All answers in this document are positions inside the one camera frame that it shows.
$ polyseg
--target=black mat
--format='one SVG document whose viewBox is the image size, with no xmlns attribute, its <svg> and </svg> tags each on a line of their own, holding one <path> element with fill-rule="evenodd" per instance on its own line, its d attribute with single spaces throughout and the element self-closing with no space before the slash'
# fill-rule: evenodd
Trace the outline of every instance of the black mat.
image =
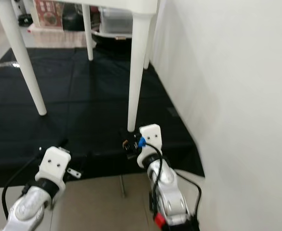
<svg viewBox="0 0 282 231">
<path fill-rule="evenodd" d="M 129 53 L 97 47 L 94 61 L 86 49 L 28 49 L 48 114 L 39 116 L 19 69 L 0 68 L 0 187 L 38 147 L 67 138 L 72 165 L 83 178 L 142 171 L 127 160 L 118 135 L 127 127 Z M 0 60 L 15 60 L 9 50 Z M 163 154 L 172 167 L 204 176 L 195 143 L 176 113 L 152 66 L 143 73 L 137 127 L 159 124 Z M 33 164 L 14 185 L 38 170 Z"/>
</svg>

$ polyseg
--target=blue connector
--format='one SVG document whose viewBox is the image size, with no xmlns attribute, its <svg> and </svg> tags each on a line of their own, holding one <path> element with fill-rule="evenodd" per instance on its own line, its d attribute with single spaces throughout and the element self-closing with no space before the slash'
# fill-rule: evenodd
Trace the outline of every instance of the blue connector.
<svg viewBox="0 0 282 231">
<path fill-rule="evenodd" d="M 139 141 L 139 144 L 138 144 L 138 147 L 139 148 L 142 148 L 142 147 L 145 147 L 146 146 L 146 140 L 145 138 L 142 136 L 140 141 Z"/>
</svg>

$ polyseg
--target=wire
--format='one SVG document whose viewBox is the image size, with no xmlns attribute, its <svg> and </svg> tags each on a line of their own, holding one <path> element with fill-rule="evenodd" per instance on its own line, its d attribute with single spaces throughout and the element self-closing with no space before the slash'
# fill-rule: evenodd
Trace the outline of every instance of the wire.
<svg viewBox="0 0 282 231">
<path fill-rule="evenodd" d="M 39 157 L 39 155 L 34 156 L 33 158 L 31 158 L 23 167 L 21 167 L 6 183 L 5 187 L 2 190 L 2 194 L 1 194 L 1 203 L 2 203 L 2 209 L 4 210 L 5 213 L 5 217 L 6 219 L 8 219 L 8 209 L 7 209 L 7 203 L 6 203 L 6 192 L 7 189 L 9 188 L 10 184 L 12 183 L 12 181 L 25 169 L 27 168 L 32 162 L 34 162 L 37 158 Z"/>
<path fill-rule="evenodd" d="M 145 143 L 147 146 L 149 147 L 152 147 L 158 154 L 159 156 L 159 161 L 160 161 L 160 165 L 159 165 L 159 170 L 158 170 L 158 174 L 157 174 L 157 178 L 156 178 L 156 181 L 154 183 L 154 186 L 152 187 L 152 198 L 153 198 L 153 204 L 154 204 L 154 214 L 157 213 L 157 197 L 156 197 L 156 188 L 158 186 L 158 182 L 159 182 L 159 179 L 160 179 L 160 175 L 161 175 L 161 170 L 162 170 L 162 154 L 161 152 L 159 151 L 158 148 L 156 148 L 154 145 L 150 144 L 150 143 Z"/>
<path fill-rule="evenodd" d="M 179 174 L 177 171 L 176 171 L 176 174 L 177 174 L 179 177 L 181 177 L 182 179 L 184 179 L 184 180 L 186 180 L 187 182 L 189 182 L 189 183 L 195 185 L 195 186 L 198 188 L 199 195 L 198 195 L 198 199 L 197 199 L 197 201 L 196 201 L 195 208 L 194 208 L 194 215 L 195 215 L 195 217 L 197 218 L 197 217 L 198 217 L 199 204 L 200 204 L 200 200 L 201 200 L 201 197 L 202 197 L 202 189 L 200 188 L 200 186 L 199 186 L 197 183 L 195 183 L 195 182 L 189 180 L 188 178 L 186 178 L 186 177 L 184 177 L 183 175 Z"/>
</svg>

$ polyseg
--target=white chair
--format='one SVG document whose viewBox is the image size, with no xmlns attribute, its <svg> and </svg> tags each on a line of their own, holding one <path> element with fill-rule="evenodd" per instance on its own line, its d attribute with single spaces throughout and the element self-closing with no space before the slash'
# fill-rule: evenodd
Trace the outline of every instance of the white chair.
<svg viewBox="0 0 282 231">
<path fill-rule="evenodd" d="M 159 0 L 61 0 L 82 4 L 88 59 L 93 60 L 91 21 L 89 5 L 130 10 L 133 15 L 132 50 L 130 66 L 130 88 L 128 107 L 128 131 L 135 128 L 136 113 L 141 88 L 143 67 L 147 68 L 156 26 Z M 27 87 L 39 115 L 47 113 L 36 76 L 29 60 L 22 35 L 19 31 L 11 0 L 0 0 L 0 21 L 8 37 L 16 60 L 20 64 Z"/>
</svg>

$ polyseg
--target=plastic storage box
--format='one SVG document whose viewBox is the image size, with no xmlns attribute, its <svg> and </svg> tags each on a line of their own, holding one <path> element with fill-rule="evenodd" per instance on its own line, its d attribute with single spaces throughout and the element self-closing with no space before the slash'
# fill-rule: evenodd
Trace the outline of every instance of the plastic storage box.
<svg viewBox="0 0 282 231">
<path fill-rule="evenodd" d="M 108 7 L 99 7 L 101 16 L 100 32 L 131 34 L 133 18 L 132 13 Z"/>
</svg>

